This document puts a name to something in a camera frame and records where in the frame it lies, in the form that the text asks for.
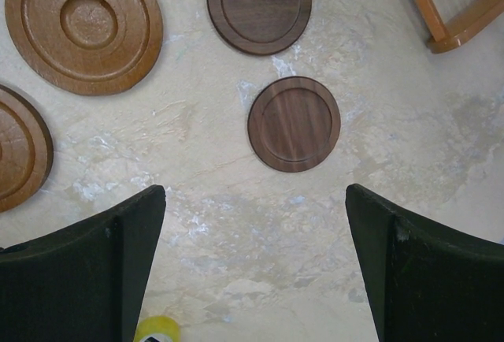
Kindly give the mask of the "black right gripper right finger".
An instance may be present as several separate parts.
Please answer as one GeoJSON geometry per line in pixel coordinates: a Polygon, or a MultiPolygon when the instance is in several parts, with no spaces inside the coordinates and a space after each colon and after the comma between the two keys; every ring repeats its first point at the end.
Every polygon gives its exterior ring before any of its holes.
{"type": "Polygon", "coordinates": [[[503,246],[415,214],[360,184],[346,214],[381,341],[501,341],[503,246]]]}

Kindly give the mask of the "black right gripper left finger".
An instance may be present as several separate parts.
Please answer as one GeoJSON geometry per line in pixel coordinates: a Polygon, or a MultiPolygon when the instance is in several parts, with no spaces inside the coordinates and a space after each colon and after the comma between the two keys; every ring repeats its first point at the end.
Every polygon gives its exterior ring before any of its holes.
{"type": "Polygon", "coordinates": [[[152,185],[1,251],[3,341],[131,341],[165,216],[152,185]]]}

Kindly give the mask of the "dark walnut coaster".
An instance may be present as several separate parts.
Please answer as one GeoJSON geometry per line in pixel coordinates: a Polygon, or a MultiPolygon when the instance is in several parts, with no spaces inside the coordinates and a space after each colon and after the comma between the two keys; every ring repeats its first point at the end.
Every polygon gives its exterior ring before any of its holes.
{"type": "Polygon", "coordinates": [[[246,54],[272,55],[294,44],[309,22],[312,0],[206,0],[220,37],[246,54]]]}
{"type": "Polygon", "coordinates": [[[247,132],[263,163],[280,172],[300,173],[330,155],[341,124],[338,104],[322,83],[289,76],[272,82],[257,96],[247,132]]]}

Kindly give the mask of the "brown ringed wooden saucer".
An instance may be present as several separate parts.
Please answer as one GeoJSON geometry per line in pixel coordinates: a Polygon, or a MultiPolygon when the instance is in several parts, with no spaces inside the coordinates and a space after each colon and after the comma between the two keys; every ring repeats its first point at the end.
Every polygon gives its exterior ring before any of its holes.
{"type": "Polygon", "coordinates": [[[154,67],[163,42],[157,0],[5,0],[21,57],[44,80],[78,95],[115,95],[154,67]]]}

